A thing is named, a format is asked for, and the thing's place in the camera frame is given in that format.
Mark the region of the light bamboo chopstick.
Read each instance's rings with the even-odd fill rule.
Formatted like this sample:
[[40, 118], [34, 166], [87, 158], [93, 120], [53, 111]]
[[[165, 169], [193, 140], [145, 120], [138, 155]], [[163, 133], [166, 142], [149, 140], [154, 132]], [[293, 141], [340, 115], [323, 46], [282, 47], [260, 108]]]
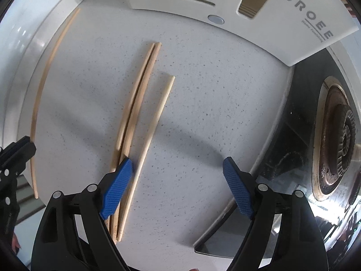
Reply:
[[[138, 116], [148, 87], [150, 75], [153, 71], [154, 64], [161, 49], [160, 42], [153, 43], [147, 52], [138, 76], [134, 82], [129, 100], [124, 107], [122, 119], [118, 129], [116, 146], [111, 161], [111, 168], [114, 169], [116, 164], [121, 163], [123, 159], [129, 156], [132, 139], [138, 121]], [[131, 199], [135, 191], [134, 177], [130, 176], [130, 183], [126, 186], [125, 194], [121, 198], [114, 215], [109, 219], [109, 233], [115, 243], [119, 242], [125, 228], [128, 211], [130, 209]]]
[[150, 49], [144, 58], [144, 62], [129, 94], [128, 102], [124, 106], [111, 159], [111, 172], [116, 169], [123, 157], [129, 156], [141, 104], [161, 45], [161, 43], [152, 43], [150, 45]]
[[41, 169], [41, 158], [45, 155], [45, 145], [43, 141], [44, 125], [42, 124], [42, 110], [45, 106], [45, 102], [48, 99], [49, 84], [51, 81], [51, 73], [54, 69], [54, 62], [58, 55], [61, 46], [67, 37], [72, 25], [83, 11], [82, 7], [77, 7], [65, 22], [55, 32], [52, 39], [49, 41], [46, 47], [42, 59], [44, 60], [44, 66], [40, 71], [39, 83], [35, 89], [34, 104], [31, 113], [30, 133], [31, 140], [37, 145], [37, 153], [35, 157], [31, 158], [30, 161], [30, 174], [32, 187], [34, 190], [34, 197], [43, 203], [48, 203], [46, 191], [42, 189], [42, 169]]

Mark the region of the black glass cooktop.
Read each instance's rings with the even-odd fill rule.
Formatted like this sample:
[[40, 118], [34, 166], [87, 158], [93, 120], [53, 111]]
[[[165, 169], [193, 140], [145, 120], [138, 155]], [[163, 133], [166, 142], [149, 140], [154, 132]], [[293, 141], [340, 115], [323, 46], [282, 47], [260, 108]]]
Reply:
[[[351, 164], [337, 189], [324, 201], [312, 190], [313, 142], [316, 110], [322, 82], [334, 77], [350, 102], [356, 121]], [[360, 117], [351, 86], [328, 50], [299, 62], [273, 138], [254, 170], [256, 181], [273, 191], [305, 194], [321, 232], [329, 266], [334, 267], [360, 237]]]

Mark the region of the gas stove burner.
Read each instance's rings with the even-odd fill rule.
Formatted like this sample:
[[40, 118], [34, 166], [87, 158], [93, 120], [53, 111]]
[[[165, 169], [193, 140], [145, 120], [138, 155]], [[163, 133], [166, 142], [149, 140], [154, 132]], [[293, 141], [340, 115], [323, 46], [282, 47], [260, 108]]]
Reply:
[[327, 77], [321, 85], [313, 142], [312, 190], [326, 200], [347, 172], [356, 141], [356, 121], [341, 83]]

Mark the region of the white utensil organizer box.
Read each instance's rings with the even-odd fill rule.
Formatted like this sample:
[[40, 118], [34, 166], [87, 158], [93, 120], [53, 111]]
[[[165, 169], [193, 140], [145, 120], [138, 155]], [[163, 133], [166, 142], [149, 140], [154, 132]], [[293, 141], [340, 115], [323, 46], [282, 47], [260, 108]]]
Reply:
[[292, 66], [357, 31], [341, 0], [127, 0], [209, 23]]

